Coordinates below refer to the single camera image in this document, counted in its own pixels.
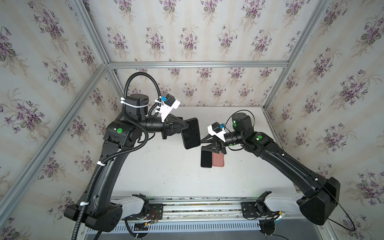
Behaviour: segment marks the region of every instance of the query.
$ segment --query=black phone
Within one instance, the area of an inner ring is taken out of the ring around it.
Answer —
[[[181,131],[185,149],[200,146],[199,121],[197,118],[191,118],[184,122],[189,125],[187,129]]]
[[[212,167],[212,152],[201,151],[201,167]]]

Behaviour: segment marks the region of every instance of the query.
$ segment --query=aluminum frame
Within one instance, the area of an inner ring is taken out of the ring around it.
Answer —
[[[40,146],[32,159],[13,182],[11,188],[0,201],[0,225],[3,225],[16,209],[17,205],[28,191],[29,186],[36,179],[41,166],[51,155],[51,152],[56,148],[66,133],[67,128],[72,123],[72,120],[77,116],[80,109],[87,101],[90,93],[94,90],[106,71],[107,65],[101,64],[82,91],[72,102],[66,113],[61,117],[59,123],[51,131],[50,136],[45,140],[44,144]]]
[[[312,33],[316,30],[316,27],[320,21],[321,16],[326,11],[327,6],[329,5],[330,0],[320,0],[315,6],[307,24],[304,27],[304,30],[301,32],[299,39],[297,40],[295,46],[293,47],[292,53],[288,58],[288,66],[283,69],[279,75],[277,81],[273,85],[270,93],[268,94],[264,108],[269,109],[272,105],[273,100],[276,98],[280,88],[282,87],[284,80],[287,78],[288,74],[291,72],[293,66],[295,66],[297,60],[300,58],[302,52],[304,52],[305,46],[308,43],[309,39],[312,36]]]
[[[179,61],[179,62],[111,62],[108,68],[263,68],[287,67],[288,61]]]

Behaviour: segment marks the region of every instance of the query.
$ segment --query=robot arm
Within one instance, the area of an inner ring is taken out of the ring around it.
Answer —
[[[255,132],[251,118],[245,113],[232,116],[234,132],[224,135],[225,141],[217,135],[208,135],[202,143],[211,143],[202,147],[202,151],[226,154],[225,147],[241,144],[247,151],[266,160],[288,177],[304,194],[297,200],[301,213],[311,222],[323,225],[339,200],[340,183],[333,177],[325,179],[291,157],[280,148],[271,137],[263,132]],[[215,123],[212,129],[221,132],[221,125]]]

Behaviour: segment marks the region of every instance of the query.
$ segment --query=black cable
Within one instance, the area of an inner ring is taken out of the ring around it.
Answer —
[[[98,231],[98,232],[96,233],[95,238],[94,238],[93,240],[97,240],[97,239],[99,239],[99,236],[101,235],[101,233],[102,233],[102,231]]]
[[[148,141],[151,140],[151,139],[155,136],[155,134],[156,134],[156,133],[154,132],[154,133],[153,133],[153,136],[150,137],[150,138],[148,138]]]
[[[281,236],[281,235],[278,235],[278,234],[272,234],[272,236],[279,236],[279,237],[282,237],[282,238],[285,238],[285,239],[289,240],[288,238],[286,238],[286,237],[283,237],[283,236]]]

